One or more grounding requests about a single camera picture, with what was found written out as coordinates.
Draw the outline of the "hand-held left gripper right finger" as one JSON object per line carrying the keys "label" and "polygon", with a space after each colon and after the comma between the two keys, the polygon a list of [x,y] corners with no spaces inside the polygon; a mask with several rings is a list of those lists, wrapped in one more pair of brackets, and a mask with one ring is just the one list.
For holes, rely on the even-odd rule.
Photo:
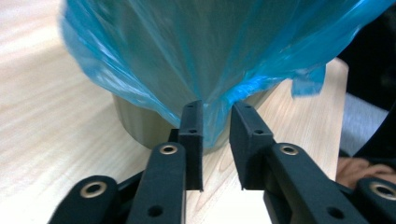
{"label": "hand-held left gripper right finger", "polygon": [[233,105],[229,142],[243,189],[264,190],[264,150],[275,142],[273,137],[253,106]]}

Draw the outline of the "blue plastic bag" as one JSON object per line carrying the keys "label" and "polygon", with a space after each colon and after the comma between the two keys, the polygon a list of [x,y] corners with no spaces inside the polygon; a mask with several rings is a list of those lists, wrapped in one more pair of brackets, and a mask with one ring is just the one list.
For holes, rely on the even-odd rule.
{"label": "blue plastic bag", "polygon": [[232,105],[284,80],[318,93],[325,66],[394,0],[64,0],[64,42],[96,85],[180,123],[204,105],[204,144]]}

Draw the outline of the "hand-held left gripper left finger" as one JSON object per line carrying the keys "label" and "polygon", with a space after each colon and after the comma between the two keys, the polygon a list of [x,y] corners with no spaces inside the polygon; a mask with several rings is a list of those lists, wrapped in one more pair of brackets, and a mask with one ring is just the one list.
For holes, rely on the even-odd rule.
{"label": "hand-held left gripper left finger", "polygon": [[178,129],[172,129],[169,140],[181,144],[186,151],[186,190],[204,190],[203,185],[203,102],[183,107]]}

